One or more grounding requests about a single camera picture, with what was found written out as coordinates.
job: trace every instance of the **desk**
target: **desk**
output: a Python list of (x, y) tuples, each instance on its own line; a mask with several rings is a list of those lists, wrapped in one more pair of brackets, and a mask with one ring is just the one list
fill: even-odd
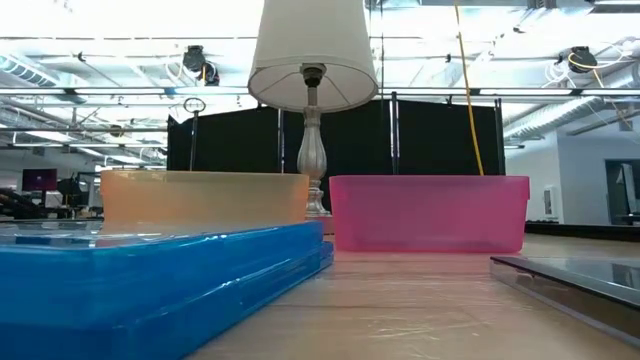
[[(634, 243), (528, 235), (524, 255), (634, 257)], [(487, 255), (336, 254), (332, 268), (190, 360), (640, 359), (489, 276)]]

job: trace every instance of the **white wall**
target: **white wall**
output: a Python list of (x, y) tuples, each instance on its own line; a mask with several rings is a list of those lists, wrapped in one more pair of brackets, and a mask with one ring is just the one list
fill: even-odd
[(507, 175), (529, 176), (531, 199), (527, 205), (527, 220), (549, 220), (544, 213), (544, 190), (555, 187), (557, 220), (564, 222), (558, 139), (555, 132), (544, 140), (527, 141), (522, 150), (506, 150)]
[(565, 223), (610, 225), (605, 160), (640, 159), (640, 138), (632, 140), (581, 135), (558, 138)]

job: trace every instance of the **pink plastic bin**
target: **pink plastic bin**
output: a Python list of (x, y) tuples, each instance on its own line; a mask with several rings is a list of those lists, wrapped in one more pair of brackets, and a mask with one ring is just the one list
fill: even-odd
[(336, 176), (337, 250), (513, 253), (529, 200), (524, 176)]

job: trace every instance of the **translucent plastic bin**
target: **translucent plastic bin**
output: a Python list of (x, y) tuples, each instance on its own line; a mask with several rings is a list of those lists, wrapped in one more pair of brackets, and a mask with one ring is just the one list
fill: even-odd
[(182, 358), (333, 259), (319, 222), (109, 236), (49, 225), (0, 224), (0, 359)]
[(338, 250), (522, 249), (528, 177), (336, 176), (329, 181)]
[(234, 231), (305, 221), (306, 175), (103, 171), (101, 178), (104, 231), (145, 224)]

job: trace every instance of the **blue plastic container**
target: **blue plastic container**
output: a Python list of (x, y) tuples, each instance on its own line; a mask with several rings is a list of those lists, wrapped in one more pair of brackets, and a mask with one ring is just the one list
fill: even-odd
[(317, 222), (91, 232), (0, 227), (0, 359), (178, 359), (333, 259)]

